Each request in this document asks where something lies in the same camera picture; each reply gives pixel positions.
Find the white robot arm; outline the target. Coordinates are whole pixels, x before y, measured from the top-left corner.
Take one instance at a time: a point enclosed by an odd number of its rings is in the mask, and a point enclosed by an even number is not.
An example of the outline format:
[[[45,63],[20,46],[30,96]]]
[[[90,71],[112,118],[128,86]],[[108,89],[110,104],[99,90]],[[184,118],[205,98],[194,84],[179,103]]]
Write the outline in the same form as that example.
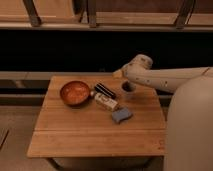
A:
[[[117,78],[172,94],[164,171],[213,171],[213,66],[153,69],[143,54],[113,72]]]

